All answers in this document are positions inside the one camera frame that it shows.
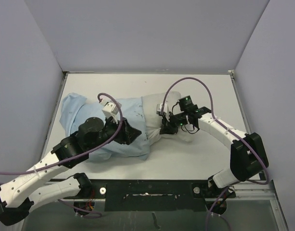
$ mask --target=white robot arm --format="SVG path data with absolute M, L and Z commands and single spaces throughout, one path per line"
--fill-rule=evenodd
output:
M 141 135 L 141 131 L 131 127 L 125 118 L 119 129 L 120 123 L 116 118 L 118 110 L 114 103 L 104 102 L 103 112 L 106 116 L 105 124 L 97 117 L 88 118 L 79 126 L 78 131 L 63 139 L 25 174 L 0 185 L 0 221 L 4 225 L 13 225 L 36 208 L 57 199 L 69 196 L 90 197 L 92 185 L 84 173 L 76 173 L 49 186 L 43 185 L 87 160 L 91 149 L 111 140 L 129 145 Z
M 178 104 L 182 111 L 181 113 L 174 115 L 172 112 L 169 112 L 169 119 L 167 119 L 167 113 L 161 115 L 162 127 L 160 134 L 174 134 L 178 132 L 179 126 L 192 124 L 197 129 L 206 131 L 215 137 L 231 152 L 230 166 L 208 179 L 210 188 L 218 190 L 237 182 L 248 180 L 263 170 L 261 164 L 241 139 L 252 147 L 264 165 L 268 167 L 269 163 L 264 145 L 258 134 L 247 134 L 244 131 L 232 128 L 219 118 L 214 119 L 210 109 L 206 107 L 198 108 L 197 105 L 192 103 L 190 96 L 179 99 Z

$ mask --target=light blue shirt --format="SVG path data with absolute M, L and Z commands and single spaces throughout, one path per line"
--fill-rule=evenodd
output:
M 66 136 L 77 131 L 79 125 L 90 117 L 105 120 L 102 112 L 103 106 L 99 103 L 85 103 L 86 99 L 86 97 L 76 93 L 70 93 L 63 99 L 60 123 L 65 129 Z M 118 99 L 117 101 L 122 104 L 123 117 L 127 118 L 129 124 L 140 130 L 142 134 L 131 145 L 122 145 L 114 141 L 107 144 L 103 148 L 90 153 L 90 158 L 87 160 L 89 162 L 107 160 L 111 156 L 137 156 L 142 160 L 146 160 L 148 157 L 150 144 L 146 133 L 142 98 Z

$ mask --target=purple cable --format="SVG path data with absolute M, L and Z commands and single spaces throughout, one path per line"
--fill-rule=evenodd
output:
M 58 200 L 58 202 L 61 202 L 62 204 L 68 206 L 68 207 L 71 207 L 71 208 L 74 208 L 75 210 L 78 210 L 78 211 L 82 211 L 82 212 L 86 212 L 86 213 L 92 213 L 92 214 L 97 214 L 98 216 L 83 216 L 83 218 L 101 218 L 103 216 L 102 213 L 100 212 L 94 212 L 94 211 L 88 211 L 88 210 L 85 210 L 85 209 L 82 209 L 82 208 L 78 208 L 78 207 L 75 207 L 69 203 L 66 203 L 65 201 L 62 201 L 62 200 Z
M 224 222 L 228 225 L 228 227 L 229 227 L 229 231 L 232 231 L 232 227 L 231 227 L 231 225 L 229 224 L 229 222 L 228 222 L 228 220 L 225 218 L 225 217 L 223 217 L 223 216 L 219 216 L 222 220 L 224 220 Z
M 211 115 L 213 117 L 213 119 L 218 123 L 220 124 L 223 128 L 227 129 L 228 132 L 230 134 L 232 134 L 233 136 L 235 136 L 236 138 L 238 138 L 251 152 L 252 154 L 256 157 L 256 159 L 258 160 L 258 162 L 261 164 L 264 172 L 265 172 L 265 175 L 266 175 L 266 181 L 265 182 L 259 182 L 259 181 L 256 181 L 256 180 L 248 180 L 249 182 L 252 182 L 252 183 L 256 183 L 256 184 L 260 184 L 260 185 L 267 185 L 269 184 L 269 173 L 267 171 L 267 168 L 264 164 L 264 162 L 261 160 L 261 158 L 259 158 L 258 154 L 256 153 L 256 151 L 254 151 L 254 149 L 243 139 L 241 138 L 239 135 L 237 135 L 235 132 L 231 131 L 230 129 L 228 129 L 223 123 L 221 123 L 216 117 L 215 117 L 215 114 L 214 114 L 214 102 L 213 102 L 213 98 L 212 98 L 212 95 L 211 95 L 211 92 L 209 90 L 209 88 L 207 87 L 207 85 L 202 82 L 201 80 L 197 79 L 197 78 L 193 78 L 193 77 L 185 77 L 185 78 L 181 78 L 179 80 L 177 80 L 175 83 L 173 83 L 171 85 L 171 87 L 169 87 L 169 89 L 167 90 L 166 94 L 165 94 L 165 97 L 163 99 L 163 104 L 162 104 L 162 108 L 161 108 L 161 114 L 163 113 L 163 110 L 164 110 L 164 106 L 165 106 L 165 102 L 166 102 L 166 99 L 167 99 L 167 95 L 168 93 L 170 92 L 170 90 L 176 85 L 178 84 L 179 82 L 183 81 L 183 80 L 186 80 L 186 79 L 192 79 L 192 80 L 195 80 L 195 81 L 198 81 L 199 83 L 201 83 L 205 89 L 207 90 L 208 92 L 208 95 L 209 95 L 209 98 L 210 98 L 210 107 L 211 107 Z M 213 203 L 213 205 L 211 206 L 211 208 L 209 209 L 208 211 L 208 214 L 206 216 L 206 221 L 205 221 L 205 230 L 207 230 L 207 225 L 208 225 L 208 221 L 209 221 L 209 217 L 210 217 L 210 214 L 211 214 L 211 211 L 212 209 L 214 208 L 215 204 L 219 201 L 219 199 L 221 198 L 221 196 L 225 193 L 225 191 L 227 190 L 228 188 L 225 188 L 220 196 L 215 200 L 215 202 Z
M 110 100 L 112 100 L 115 105 L 117 106 L 118 108 L 118 111 L 119 111 L 119 114 L 120 114 L 120 120 L 119 120 L 119 124 L 118 124 L 118 127 L 117 127 L 117 130 L 115 131 L 115 133 L 112 135 L 112 137 L 110 137 L 106 142 L 102 143 L 101 145 L 91 149 L 91 150 L 88 150 L 84 153 L 81 153 L 79 155 L 76 155 L 76 156 L 73 156 L 73 157 L 70 157 L 70 158 L 67 158 L 65 160 L 61 160 L 59 162 L 56 162 L 54 164 L 51 164 L 51 165 L 48 165 L 48 166 L 45 166 L 45 167 L 40 167 L 38 169 L 36 169 L 36 171 L 43 171 L 43 170 L 46 170 L 48 168 L 51 168 L 51 167 L 54 167 L 54 166 L 57 166 L 57 165 L 61 165 L 61 164 L 64 164 L 64 163 L 67 163 L 68 161 L 71 161 L 71 160 L 75 160 L 75 159 L 78 159 L 82 156 L 85 156 L 91 152 L 94 152 L 102 147 L 104 147 L 106 144 L 110 143 L 114 138 L 115 136 L 118 134 L 118 132 L 121 130 L 122 128 L 122 125 L 123 125 L 123 113 L 122 113 L 122 110 L 118 104 L 118 102 L 110 95 L 106 94 L 106 93 L 99 93 L 98 94 L 98 99 L 101 101 L 100 99 L 100 96 L 106 96 L 108 97 Z M 30 173 L 34 173 L 35 171 L 31 170 L 31 171 L 26 171 L 26 172 L 0 172 L 0 175 L 26 175 L 26 174 L 30 174 Z
M 205 220 L 205 231 L 207 231 L 207 226 L 208 226 L 208 221 L 211 215 L 211 211 L 213 210 L 213 208 L 215 207 L 216 203 L 219 201 L 219 199 L 223 196 L 223 194 L 226 192 L 226 190 L 228 190 L 229 187 L 226 187 L 221 193 L 220 195 L 216 198 L 216 200 L 214 201 L 214 203 L 212 204 L 212 206 L 210 207 L 208 214 L 206 216 L 206 220 Z

